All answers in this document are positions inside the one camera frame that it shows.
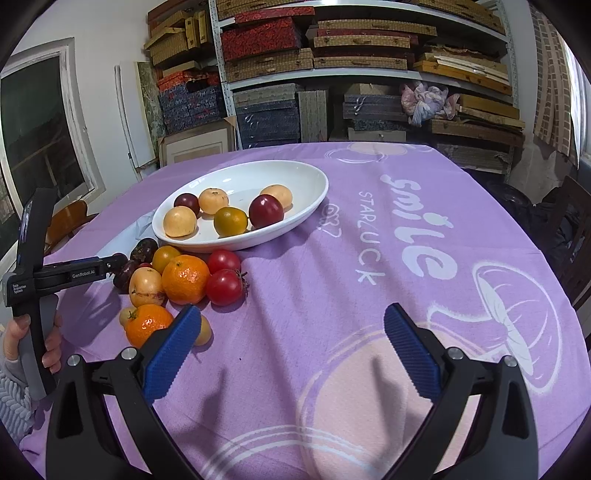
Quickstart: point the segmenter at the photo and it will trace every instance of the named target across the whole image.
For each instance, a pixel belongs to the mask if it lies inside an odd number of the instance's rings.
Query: cherry tomato
[[[211,275],[225,268],[238,270],[239,272],[241,270],[240,259],[234,252],[228,250],[216,250],[212,252],[207,259],[207,267]]]
[[[209,277],[206,294],[214,305],[225,307],[241,299],[247,288],[243,274],[225,268]]]
[[[213,217],[213,227],[221,237],[240,235],[248,228],[248,218],[240,208],[223,207]]]
[[[259,195],[248,208],[248,216],[254,228],[263,228],[281,222],[284,217],[279,200],[271,195]]]

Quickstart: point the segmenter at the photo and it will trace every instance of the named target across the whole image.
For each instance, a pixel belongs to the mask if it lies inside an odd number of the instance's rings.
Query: white wall
[[[146,61],[146,16],[163,0],[57,0],[26,33],[14,53],[74,38],[82,111],[106,191],[89,206],[101,211],[137,182],[128,158],[115,91],[115,65]]]

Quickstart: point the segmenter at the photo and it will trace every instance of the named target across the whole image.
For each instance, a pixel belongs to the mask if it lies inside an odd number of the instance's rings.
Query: purple tablecloth
[[[265,159],[313,164],[330,189],[302,225],[240,253],[248,299],[204,309],[213,343],[194,349],[155,403],[204,478],[380,478],[430,408],[383,334],[384,309],[395,301],[446,346],[472,358],[519,360],[545,472],[591,403],[579,322],[541,252],[431,148],[304,144],[187,161],[132,187],[50,260],[94,255],[190,180]],[[110,282],[65,292],[64,355],[117,355],[128,345],[117,320],[128,305]],[[457,456],[474,406],[442,465]],[[112,400],[109,408],[131,462],[145,468]],[[47,420],[40,408],[21,443],[40,472]]]

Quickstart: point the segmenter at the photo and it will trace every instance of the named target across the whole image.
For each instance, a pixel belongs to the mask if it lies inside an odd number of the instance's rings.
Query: tangerine
[[[150,335],[156,330],[168,328],[173,320],[172,313],[160,305],[141,305],[129,315],[125,334],[132,346],[142,348]]]
[[[192,255],[173,258],[162,272],[162,285],[170,301],[179,305],[200,302],[210,274],[207,264]]]

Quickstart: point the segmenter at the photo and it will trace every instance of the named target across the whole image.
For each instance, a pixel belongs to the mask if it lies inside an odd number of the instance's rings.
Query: red patterned box
[[[301,48],[301,35],[291,17],[222,33],[226,61],[292,48]]]
[[[313,17],[314,7],[286,7],[286,8],[269,8],[266,10],[256,10],[254,12],[242,12],[234,16],[236,25],[244,25],[262,20],[269,20],[271,18],[281,17]]]

